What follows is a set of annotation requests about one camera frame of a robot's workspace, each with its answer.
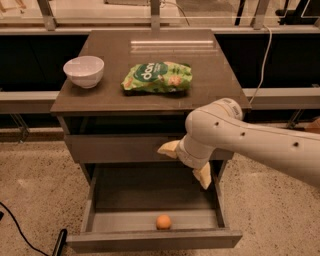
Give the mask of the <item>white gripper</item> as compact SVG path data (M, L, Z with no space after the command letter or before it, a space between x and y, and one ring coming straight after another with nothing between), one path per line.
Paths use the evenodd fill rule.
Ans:
M180 141L174 140L164 143L157 152L172 159L178 159L186 166L194 168L193 175L203 189L207 190L211 184L211 168L208 162L214 148L197 142L189 134Z

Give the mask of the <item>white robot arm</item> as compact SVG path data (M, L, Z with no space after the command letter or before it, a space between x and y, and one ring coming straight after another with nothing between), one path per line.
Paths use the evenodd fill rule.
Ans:
M320 135L249 124L239 104L222 98L188 114L186 135L158 152L193 169L203 188L211 184L209 159L217 149L241 154L312 186L320 185Z

